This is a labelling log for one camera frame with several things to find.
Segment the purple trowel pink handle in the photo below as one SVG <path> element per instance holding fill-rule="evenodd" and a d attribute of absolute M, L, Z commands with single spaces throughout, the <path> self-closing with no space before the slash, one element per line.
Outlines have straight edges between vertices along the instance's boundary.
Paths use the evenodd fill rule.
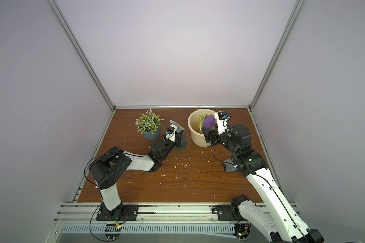
<path fill-rule="evenodd" d="M 214 117 L 213 114 L 211 115 L 206 115 L 205 119 L 203 120 L 202 123 L 202 128 L 206 128 L 206 129 L 212 129 L 214 127 L 216 123 L 216 119 Z"/>

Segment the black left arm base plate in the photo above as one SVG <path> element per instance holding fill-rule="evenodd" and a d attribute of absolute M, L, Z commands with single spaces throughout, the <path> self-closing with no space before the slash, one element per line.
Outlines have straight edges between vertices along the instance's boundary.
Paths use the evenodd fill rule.
<path fill-rule="evenodd" d="M 115 209 L 109 211 L 104 203 L 101 203 L 97 211 L 97 221 L 135 221 L 137 218 L 139 205 L 120 204 Z"/>

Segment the green rake wooden handle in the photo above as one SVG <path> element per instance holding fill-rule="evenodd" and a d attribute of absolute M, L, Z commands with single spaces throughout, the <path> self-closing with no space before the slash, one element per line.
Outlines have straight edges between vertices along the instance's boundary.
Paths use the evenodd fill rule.
<path fill-rule="evenodd" d="M 200 123 L 199 123 L 199 131 L 202 131 L 203 124 L 204 124 L 205 119 L 207 118 L 207 115 L 205 115 L 205 116 L 199 116 L 198 115 L 197 117 L 200 120 Z"/>

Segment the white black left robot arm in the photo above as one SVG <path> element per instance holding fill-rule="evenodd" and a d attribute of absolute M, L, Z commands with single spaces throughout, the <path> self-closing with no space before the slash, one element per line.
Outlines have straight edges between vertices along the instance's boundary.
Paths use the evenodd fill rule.
<path fill-rule="evenodd" d="M 115 146 L 98 159 L 90 162 L 87 169 L 101 194 L 102 209 L 112 213 L 122 208 L 117 182 L 125 171 L 157 171 L 170 152 L 181 146 L 183 137 L 183 131 L 167 132 L 164 139 L 157 140 L 150 146 L 150 152 L 147 155 L 129 153 L 121 147 Z"/>

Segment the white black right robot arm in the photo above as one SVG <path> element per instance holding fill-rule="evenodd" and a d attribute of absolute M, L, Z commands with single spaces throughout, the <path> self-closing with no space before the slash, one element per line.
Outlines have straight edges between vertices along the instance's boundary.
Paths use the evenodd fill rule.
<path fill-rule="evenodd" d="M 221 144 L 232 153 L 228 169 L 239 171 L 255 188 L 269 214 L 257 208 L 245 195 L 233 199 L 239 217 L 250 222 L 271 243 L 322 243 L 323 236 L 310 228 L 287 201 L 263 157 L 252 147 L 251 134 L 245 125 L 202 128 L 205 140 Z"/>

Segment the cream plastic bucket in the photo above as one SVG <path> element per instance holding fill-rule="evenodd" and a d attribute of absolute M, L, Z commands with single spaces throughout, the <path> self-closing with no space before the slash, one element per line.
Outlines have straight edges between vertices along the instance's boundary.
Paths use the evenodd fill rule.
<path fill-rule="evenodd" d="M 211 109 L 198 109 L 192 112 L 188 117 L 188 127 L 191 132 L 192 141 L 199 147 L 209 147 L 210 143 L 206 143 L 204 134 L 199 131 L 200 120 L 197 117 L 215 114 L 214 110 Z"/>

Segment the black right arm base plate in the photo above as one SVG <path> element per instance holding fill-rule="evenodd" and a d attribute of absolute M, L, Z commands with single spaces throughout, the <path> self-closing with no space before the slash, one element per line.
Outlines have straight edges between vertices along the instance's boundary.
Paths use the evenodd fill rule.
<path fill-rule="evenodd" d="M 235 204 L 219 204 L 211 207 L 211 212 L 217 215 L 219 221 L 245 220 L 240 215 Z"/>

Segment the teal spray bottle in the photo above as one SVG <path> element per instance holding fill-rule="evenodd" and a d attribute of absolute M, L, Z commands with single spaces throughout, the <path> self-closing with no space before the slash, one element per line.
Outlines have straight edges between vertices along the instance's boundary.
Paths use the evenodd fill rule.
<path fill-rule="evenodd" d="M 175 140 L 174 140 L 174 148 L 176 150 L 184 150 L 186 148 L 186 145 L 187 145 L 187 140 L 184 136 L 184 128 L 178 124 L 177 122 L 173 121 L 173 120 L 170 120 L 170 123 L 172 125 L 175 125 L 176 126 L 176 129 L 175 129 Z"/>

